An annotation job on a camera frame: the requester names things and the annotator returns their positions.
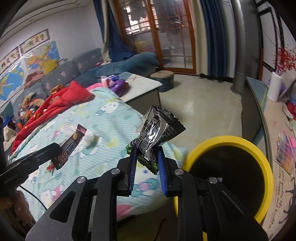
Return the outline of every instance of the black plastic wrapper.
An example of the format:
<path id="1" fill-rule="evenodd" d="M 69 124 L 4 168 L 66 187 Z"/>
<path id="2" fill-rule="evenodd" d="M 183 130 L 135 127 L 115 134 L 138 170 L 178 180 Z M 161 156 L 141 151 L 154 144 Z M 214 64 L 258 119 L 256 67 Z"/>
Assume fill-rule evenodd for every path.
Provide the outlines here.
<path id="1" fill-rule="evenodd" d="M 153 147 L 173 139 L 185 131 L 185 127 L 170 111 L 153 105 L 138 128 L 141 128 L 140 135 L 126 147 L 127 153 L 130 154 L 132 146 L 136 145 L 141 152 L 138 161 L 156 175 L 158 161 Z"/>

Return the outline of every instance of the yellow trash can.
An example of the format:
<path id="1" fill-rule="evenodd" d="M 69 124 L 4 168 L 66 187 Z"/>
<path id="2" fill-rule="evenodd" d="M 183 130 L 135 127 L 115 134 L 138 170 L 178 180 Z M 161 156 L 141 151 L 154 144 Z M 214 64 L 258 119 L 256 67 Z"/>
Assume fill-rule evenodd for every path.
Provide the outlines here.
<path id="1" fill-rule="evenodd" d="M 213 137 L 189 153 L 183 169 L 202 179 L 222 178 L 256 221 L 262 222 L 271 203 L 274 182 L 266 157 L 254 144 L 235 136 Z M 177 197 L 174 206 L 178 214 Z"/>

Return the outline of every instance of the sliding glass door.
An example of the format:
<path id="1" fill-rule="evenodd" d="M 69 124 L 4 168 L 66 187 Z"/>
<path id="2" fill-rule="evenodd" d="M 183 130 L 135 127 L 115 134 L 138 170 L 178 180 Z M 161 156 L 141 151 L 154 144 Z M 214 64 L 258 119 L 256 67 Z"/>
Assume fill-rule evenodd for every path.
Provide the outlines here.
<path id="1" fill-rule="evenodd" d="M 187 0 L 115 0 L 124 39 L 134 53 L 154 52 L 161 66 L 196 73 Z"/>

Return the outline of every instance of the metal screw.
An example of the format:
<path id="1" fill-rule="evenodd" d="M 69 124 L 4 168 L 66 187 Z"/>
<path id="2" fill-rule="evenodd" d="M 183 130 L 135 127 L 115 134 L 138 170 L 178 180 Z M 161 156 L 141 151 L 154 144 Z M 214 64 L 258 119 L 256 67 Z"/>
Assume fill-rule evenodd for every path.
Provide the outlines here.
<path id="1" fill-rule="evenodd" d="M 78 177 L 77 182 L 78 183 L 84 183 L 85 182 L 85 177 Z"/>
<path id="2" fill-rule="evenodd" d="M 182 169 L 176 169 L 176 170 L 175 170 L 175 173 L 176 173 L 177 175 L 182 175 L 182 174 L 184 173 L 184 171 L 183 171 Z"/>
<path id="3" fill-rule="evenodd" d="M 111 170 L 111 173 L 116 175 L 116 174 L 120 173 L 120 170 L 118 168 L 114 168 L 114 169 Z"/>
<path id="4" fill-rule="evenodd" d="M 218 179 L 215 178 L 215 177 L 210 177 L 209 182 L 212 183 L 212 184 L 215 184 L 215 183 L 218 182 Z"/>

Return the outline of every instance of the map poster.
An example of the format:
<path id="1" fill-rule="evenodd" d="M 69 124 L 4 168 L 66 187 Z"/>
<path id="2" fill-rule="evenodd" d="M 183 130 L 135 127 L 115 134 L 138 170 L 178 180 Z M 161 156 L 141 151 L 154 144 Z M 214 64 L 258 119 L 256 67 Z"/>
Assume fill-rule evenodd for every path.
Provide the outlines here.
<path id="1" fill-rule="evenodd" d="M 0 76 L 5 70 L 7 70 L 11 65 L 13 65 L 19 58 L 20 58 L 20 53 L 18 51 L 18 47 L 16 47 L 0 61 Z"/>
<path id="2" fill-rule="evenodd" d="M 7 99 L 13 96 L 14 92 L 22 85 L 24 80 L 24 71 L 21 62 L 15 64 L 7 70 L 0 78 L 0 103 L 3 104 Z"/>
<path id="3" fill-rule="evenodd" d="M 45 29 L 32 37 L 28 38 L 26 41 L 20 44 L 20 51 L 22 54 L 29 52 L 35 47 L 43 44 L 47 40 L 50 40 L 48 29 Z"/>
<path id="4" fill-rule="evenodd" d="M 44 63 L 47 61 L 61 59 L 55 41 L 47 42 L 23 57 L 29 74 L 44 71 Z"/>

